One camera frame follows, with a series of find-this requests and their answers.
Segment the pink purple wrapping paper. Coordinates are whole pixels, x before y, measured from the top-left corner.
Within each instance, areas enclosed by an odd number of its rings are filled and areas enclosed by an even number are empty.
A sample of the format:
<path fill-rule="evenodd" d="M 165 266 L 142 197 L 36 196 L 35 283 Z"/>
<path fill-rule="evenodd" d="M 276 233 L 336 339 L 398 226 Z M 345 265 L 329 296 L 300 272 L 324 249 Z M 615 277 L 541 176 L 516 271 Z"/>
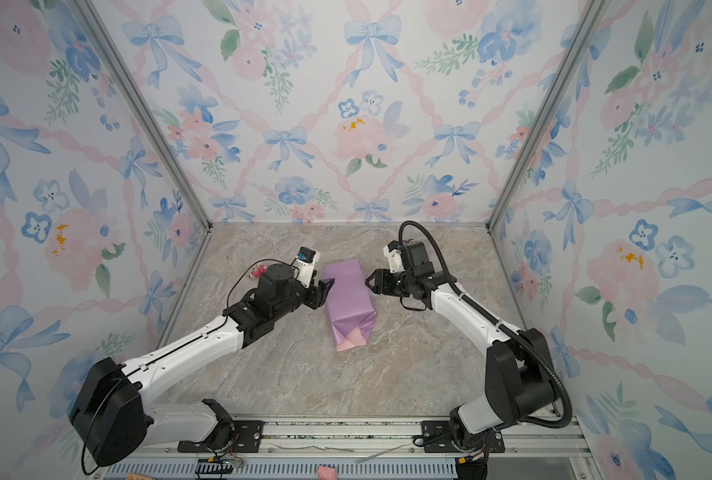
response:
<path fill-rule="evenodd" d="M 327 265 L 325 279 L 334 284 L 325 302 L 335 350 L 365 346 L 377 322 L 372 293 L 357 259 Z"/>

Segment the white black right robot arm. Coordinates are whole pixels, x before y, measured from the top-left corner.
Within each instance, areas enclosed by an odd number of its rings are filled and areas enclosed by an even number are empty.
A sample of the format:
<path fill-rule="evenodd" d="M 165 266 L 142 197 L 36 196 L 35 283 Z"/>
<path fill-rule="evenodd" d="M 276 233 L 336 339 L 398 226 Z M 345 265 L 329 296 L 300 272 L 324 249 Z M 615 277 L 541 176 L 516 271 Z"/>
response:
<path fill-rule="evenodd" d="M 443 273 L 414 277 L 407 271 L 377 269 L 365 285 L 376 295 L 421 301 L 484 355 L 483 393 L 449 415 L 451 441 L 460 450 L 476 449 L 488 434 L 521 422 L 544 424 L 535 413 L 566 396 L 542 334 L 502 321 Z"/>

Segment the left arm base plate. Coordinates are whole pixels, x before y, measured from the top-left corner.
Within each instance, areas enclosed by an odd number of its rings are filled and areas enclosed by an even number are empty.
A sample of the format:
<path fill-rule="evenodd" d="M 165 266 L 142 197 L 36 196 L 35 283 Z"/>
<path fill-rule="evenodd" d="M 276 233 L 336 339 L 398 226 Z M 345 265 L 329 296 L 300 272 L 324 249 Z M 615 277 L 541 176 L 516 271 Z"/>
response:
<path fill-rule="evenodd" d="M 258 453 L 265 423 L 261 420 L 219 421 L 200 442 L 180 441 L 178 453 Z"/>

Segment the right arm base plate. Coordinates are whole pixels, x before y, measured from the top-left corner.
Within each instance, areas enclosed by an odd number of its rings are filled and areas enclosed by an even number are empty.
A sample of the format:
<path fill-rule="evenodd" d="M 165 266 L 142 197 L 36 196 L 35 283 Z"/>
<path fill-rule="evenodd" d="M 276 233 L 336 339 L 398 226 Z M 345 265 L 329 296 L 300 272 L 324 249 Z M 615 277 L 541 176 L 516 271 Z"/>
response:
<path fill-rule="evenodd" d="M 413 438 L 413 445 L 425 453 L 504 453 L 502 434 L 488 429 L 476 434 L 468 434 L 461 426 L 450 420 L 425 420 L 421 422 L 421 433 Z"/>

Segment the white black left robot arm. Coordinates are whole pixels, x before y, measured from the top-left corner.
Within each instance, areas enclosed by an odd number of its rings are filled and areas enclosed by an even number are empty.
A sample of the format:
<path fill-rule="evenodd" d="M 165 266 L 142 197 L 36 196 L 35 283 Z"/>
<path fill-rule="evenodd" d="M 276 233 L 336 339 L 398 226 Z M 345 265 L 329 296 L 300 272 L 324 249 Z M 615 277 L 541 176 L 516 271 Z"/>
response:
<path fill-rule="evenodd" d="M 158 350 L 122 363 L 109 357 L 96 362 L 69 413 L 85 454 L 107 467 L 148 445 L 229 449 L 238 434 L 218 401 L 161 404 L 159 397 L 203 366 L 256 342 L 299 307 L 322 307 L 334 284 L 332 278 L 310 286 L 294 278 L 261 281 L 207 325 Z"/>

